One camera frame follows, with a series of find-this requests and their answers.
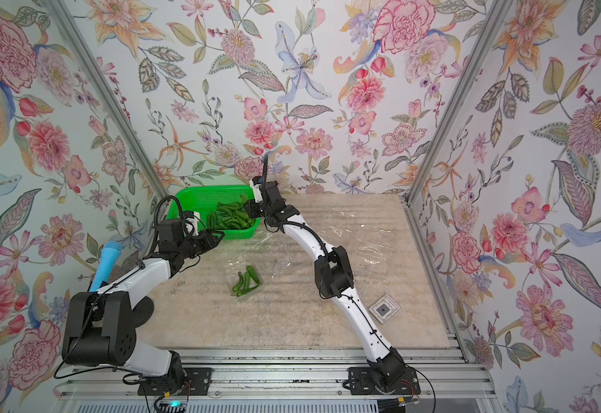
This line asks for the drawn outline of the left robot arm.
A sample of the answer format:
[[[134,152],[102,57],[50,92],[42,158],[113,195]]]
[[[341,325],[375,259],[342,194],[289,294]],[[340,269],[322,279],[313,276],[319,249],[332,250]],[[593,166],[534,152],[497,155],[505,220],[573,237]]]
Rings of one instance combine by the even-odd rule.
[[[70,300],[62,345],[62,361],[85,371],[114,369],[139,380],[144,395],[171,395],[190,385],[180,355],[156,348],[137,337],[137,328],[152,314],[148,295],[183,269],[186,260],[212,251],[224,239],[219,230],[199,230],[181,219],[156,225],[157,239],[149,255],[111,282],[109,277],[122,246],[108,242],[90,289]]]

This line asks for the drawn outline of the green peppers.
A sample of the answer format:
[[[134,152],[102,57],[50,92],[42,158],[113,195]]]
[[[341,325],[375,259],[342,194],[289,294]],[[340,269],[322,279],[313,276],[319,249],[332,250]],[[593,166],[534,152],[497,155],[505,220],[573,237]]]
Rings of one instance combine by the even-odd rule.
[[[243,231],[254,226],[255,220],[245,211],[244,201],[218,202],[208,213],[206,223],[210,229]]]

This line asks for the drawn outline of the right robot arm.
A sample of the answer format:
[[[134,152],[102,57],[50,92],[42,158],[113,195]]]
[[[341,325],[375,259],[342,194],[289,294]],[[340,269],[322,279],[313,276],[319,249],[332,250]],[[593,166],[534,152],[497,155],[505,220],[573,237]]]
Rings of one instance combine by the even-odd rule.
[[[286,203],[276,182],[254,177],[250,186],[254,198],[245,203],[247,213],[252,218],[262,218],[269,227],[279,229],[314,260],[314,280],[319,297],[332,301],[343,311],[362,344],[370,379],[383,392],[390,392],[402,381],[407,364],[366,312],[346,249],[324,241],[301,213]]]

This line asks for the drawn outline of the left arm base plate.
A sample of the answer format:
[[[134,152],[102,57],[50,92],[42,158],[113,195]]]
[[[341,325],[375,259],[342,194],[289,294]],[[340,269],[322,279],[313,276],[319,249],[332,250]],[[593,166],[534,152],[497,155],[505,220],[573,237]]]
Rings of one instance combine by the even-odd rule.
[[[211,383],[212,368],[173,369],[159,377],[144,377],[140,380],[139,396],[207,396]]]

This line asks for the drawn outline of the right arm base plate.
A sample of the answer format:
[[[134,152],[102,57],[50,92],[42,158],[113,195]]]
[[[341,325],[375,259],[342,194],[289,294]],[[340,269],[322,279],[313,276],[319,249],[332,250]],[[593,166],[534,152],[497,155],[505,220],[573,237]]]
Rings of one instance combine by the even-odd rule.
[[[374,368],[349,368],[342,387],[352,396],[419,396],[417,372],[405,368],[398,377],[384,376]]]

